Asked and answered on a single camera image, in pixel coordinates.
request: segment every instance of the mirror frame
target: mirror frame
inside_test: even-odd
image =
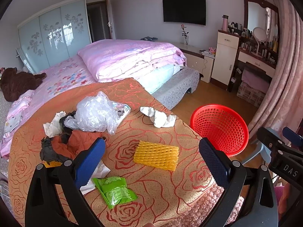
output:
[[[280,35],[280,18],[279,18],[279,9],[274,4],[266,1],[266,0],[244,0],[244,28],[248,26],[248,2],[255,2],[258,3],[261,7],[267,8],[269,7],[273,11],[278,14],[278,36]]]

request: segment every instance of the glass vase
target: glass vase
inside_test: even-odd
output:
[[[188,46],[188,39],[189,39],[189,36],[186,35],[186,36],[184,37],[184,45],[185,45],[185,46]]]

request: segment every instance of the black flat-screen tv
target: black flat-screen tv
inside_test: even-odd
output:
[[[206,0],[163,0],[164,22],[206,25]]]

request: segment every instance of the white tissue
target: white tissue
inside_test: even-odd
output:
[[[48,137],[54,137],[56,135],[60,135],[63,132],[59,121],[64,116],[66,116],[66,112],[61,111],[59,113],[56,113],[51,123],[43,124],[45,134]]]
[[[154,126],[157,128],[173,127],[176,122],[176,115],[166,115],[164,112],[154,110],[152,107],[140,107],[140,111],[146,116],[150,117]]]
[[[92,190],[95,189],[95,185],[92,182],[92,178],[105,178],[106,175],[110,172],[111,170],[109,168],[106,167],[106,165],[103,164],[103,161],[101,160],[97,166],[97,168],[95,169],[95,171],[93,172],[90,180],[88,181],[87,185],[82,186],[80,188],[81,193],[83,195],[87,194],[88,192],[91,192]]]

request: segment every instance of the sliding wardrobe door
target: sliding wardrobe door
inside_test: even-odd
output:
[[[73,57],[79,49],[91,43],[85,0],[61,6],[61,18],[67,50]]]
[[[21,49],[32,70],[38,73],[49,68],[48,59],[42,43],[39,18],[36,17],[18,28]]]
[[[63,35],[60,8],[39,16],[42,40],[50,66],[69,58]]]

